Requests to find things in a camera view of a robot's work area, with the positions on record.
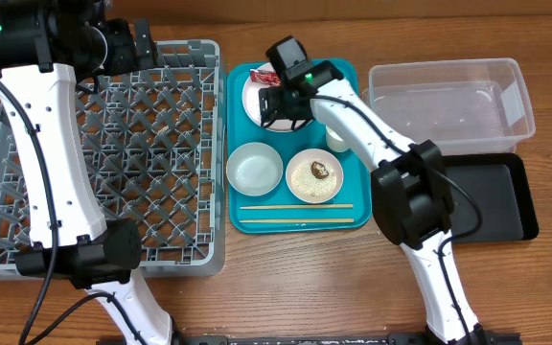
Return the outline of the white rice pile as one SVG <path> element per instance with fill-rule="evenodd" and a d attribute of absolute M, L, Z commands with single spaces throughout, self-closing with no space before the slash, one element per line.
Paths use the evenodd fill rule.
<path fill-rule="evenodd" d="M 323 163 L 330 172 L 330 175 L 322 180 L 316 179 L 311 173 L 311 162 Z M 338 186 L 338 179 L 334 167 L 323 160 L 306 160 L 298 164 L 290 176 L 290 187 L 294 194 L 302 199 L 318 203 L 331 198 Z"/>

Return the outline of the grey-white shallow bowl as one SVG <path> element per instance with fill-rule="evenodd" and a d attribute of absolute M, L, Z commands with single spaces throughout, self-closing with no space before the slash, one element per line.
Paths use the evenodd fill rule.
<path fill-rule="evenodd" d="M 226 175 L 231 187 L 245 196 L 263 196 L 275 189 L 284 173 L 280 154 L 270 145 L 251 142 L 229 155 Z"/>

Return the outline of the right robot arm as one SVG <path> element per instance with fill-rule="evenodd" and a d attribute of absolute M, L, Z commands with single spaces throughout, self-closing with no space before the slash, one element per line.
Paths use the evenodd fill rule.
<path fill-rule="evenodd" d="M 467 301 L 453 258 L 450 214 L 456 184 L 446 176 L 443 155 L 387 125 L 358 96 L 331 62 L 309 60 L 271 65 L 279 86 L 260 92 L 262 124 L 277 119 L 314 120 L 333 130 L 371 176 L 373 215 L 382 234 L 409 261 L 435 344 L 481 344 L 486 337 Z"/>

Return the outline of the pink small bowl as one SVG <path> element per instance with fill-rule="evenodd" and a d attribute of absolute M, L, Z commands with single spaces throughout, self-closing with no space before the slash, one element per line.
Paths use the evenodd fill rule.
<path fill-rule="evenodd" d="M 323 149 L 304 149 L 287 163 L 286 183 L 299 200 L 325 203 L 341 190 L 344 171 L 339 160 Z"/>

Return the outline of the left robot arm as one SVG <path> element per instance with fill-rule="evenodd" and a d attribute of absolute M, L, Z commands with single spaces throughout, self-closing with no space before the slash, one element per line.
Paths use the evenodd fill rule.
<path fill-rule="evenodd" d="M 149 22 L 107 19 L 103 1 L 0 4 L 0 101 L 30 204 L 30 243 L 16 269 L 84 290 L 129 344 L 172 344 L 174 323 L 140 271 L 137 224 L 107 219 L 91 188 L 76 95 L 85 80 L 156 64 Z"/>

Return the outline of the red snack wrapper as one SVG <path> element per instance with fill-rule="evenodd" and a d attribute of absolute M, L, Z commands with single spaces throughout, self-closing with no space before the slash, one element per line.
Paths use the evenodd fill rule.
<path fill-rule="evenodd" d="M 268 86 L 280 86 L 280 79 L 274 71 L 251 69 L 250 79 L 252 82 L 268 85 Z"/>

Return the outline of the brown food scrap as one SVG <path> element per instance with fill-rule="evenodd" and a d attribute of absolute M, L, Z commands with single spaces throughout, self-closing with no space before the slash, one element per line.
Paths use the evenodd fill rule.
<path fill-rule="evenodd" d="M 325 179 L 330 175 L 327 167 L 319 161 L 312 161 L 310 163 L 310 172 L 316 179 L 319 180 Z"/>

